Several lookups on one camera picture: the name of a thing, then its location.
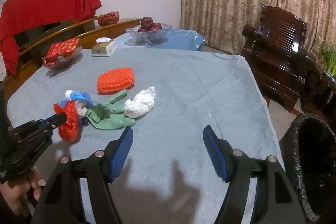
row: tissue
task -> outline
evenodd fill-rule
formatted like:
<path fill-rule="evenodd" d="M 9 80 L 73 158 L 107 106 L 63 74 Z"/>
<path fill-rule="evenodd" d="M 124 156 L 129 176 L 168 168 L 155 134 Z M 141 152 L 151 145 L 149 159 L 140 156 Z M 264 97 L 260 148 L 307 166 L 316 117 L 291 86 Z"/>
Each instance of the tissue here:
<path fill-rule="evenodd" d="M 155 96 L 155 87 L 153 86 L 141 90 L 133 100 L 126 100 L 124 114 L 132 119 L 145 115 L 154 107 Z"/>

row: metal screw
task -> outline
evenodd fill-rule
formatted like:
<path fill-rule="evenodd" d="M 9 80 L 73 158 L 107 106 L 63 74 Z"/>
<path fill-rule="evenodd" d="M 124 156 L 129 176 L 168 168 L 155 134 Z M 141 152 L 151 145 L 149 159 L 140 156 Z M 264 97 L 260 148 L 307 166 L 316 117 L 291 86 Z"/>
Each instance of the metal screw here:
<path fill-rule="evenodd" d="M 276 161 L 277 161 L 277 158 L 274 157 L 274 156 L 269 156 L 269 157 L 268 157 L 268 160 L 269 160 L 270 162 L 276 162 Z"/>
<path fill-rule="evenodd" d="M 61 163 L 66 164 L 70 159 L 68 157 L 61 158 Z"/>
<path fill-rule="evenodd" d="M 240 157 L 242 154 L 243 152 L 241 152 L 239 149 L 233 150 L 233 155 L 235 155 L 236 157 Z"/>
<path fill-rule="evenodd" d="M 98 150 L 95 152 L 94 154 L 96 157 L 100 158 L 104 155 L 104 151 L 103 150 Z"/>

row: human hand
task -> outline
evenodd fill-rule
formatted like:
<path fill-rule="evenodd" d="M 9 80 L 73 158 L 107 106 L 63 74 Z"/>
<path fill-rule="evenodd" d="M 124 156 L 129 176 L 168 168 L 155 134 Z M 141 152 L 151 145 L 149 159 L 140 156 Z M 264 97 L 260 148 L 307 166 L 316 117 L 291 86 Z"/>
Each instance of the human hand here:
<path fill-rule="evenodd" d="M 13 213 L 19 216 L 28 216 L 29 210 L 26 204 L 22 203 L 21 196 L 33 189 L 33 195 L 36 201 L 41 196 L 41 187 L 38 185 L 40 176 L 34 168 L 31 168 L 25 179 L 6 181 L 0 184 L 0 192 Z"/>

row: blue gripper pad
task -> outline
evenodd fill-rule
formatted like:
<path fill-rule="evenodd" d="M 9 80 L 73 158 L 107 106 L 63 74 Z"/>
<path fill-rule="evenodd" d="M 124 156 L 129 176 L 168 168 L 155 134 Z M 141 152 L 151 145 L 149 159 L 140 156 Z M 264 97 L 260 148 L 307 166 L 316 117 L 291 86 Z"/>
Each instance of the blue gripper pad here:
<path fill-rule="evenodd" d="M 204 128 L 203 141 L 217 176 L 223 181 L 227 181 L 229 179 L 229 173 L 227 170 L 226 159 L 218 146 L 218 138 L 211 126 L 206 126 Z"/>
<path fill-rule="evenodd" d="M 113 182 L 120 176 L 124 167 L 127 155 L 131 149 L 133 143 L 133 130 L 130 127 L 126 127 L 125 131 L 120 137 L 120 143 L 110 161 L 110 179 Z"/>

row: floor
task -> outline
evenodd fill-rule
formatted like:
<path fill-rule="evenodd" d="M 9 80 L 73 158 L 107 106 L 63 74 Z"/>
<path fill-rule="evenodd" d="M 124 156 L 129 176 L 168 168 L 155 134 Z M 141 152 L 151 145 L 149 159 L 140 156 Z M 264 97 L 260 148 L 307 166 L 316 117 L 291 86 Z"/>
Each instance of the floor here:
<path fill-rule="evenodd" d="M 224 53 L 222 51 L 204 46 L 205 52 L 216 52 L 216 53 Z M 289 113 L 278 103 L 270 100 L 268 105 L 269 115 L 271 117 L 271 121 L 274 127 L 274 130 L 277 134 L 278 140 L 280 140 L 284 134 L 287 132 L 289 126 L 292 121 L 296 118 L 296 115 L 301 111 L 300 100 L 295 105 L 294 113 Z"/>

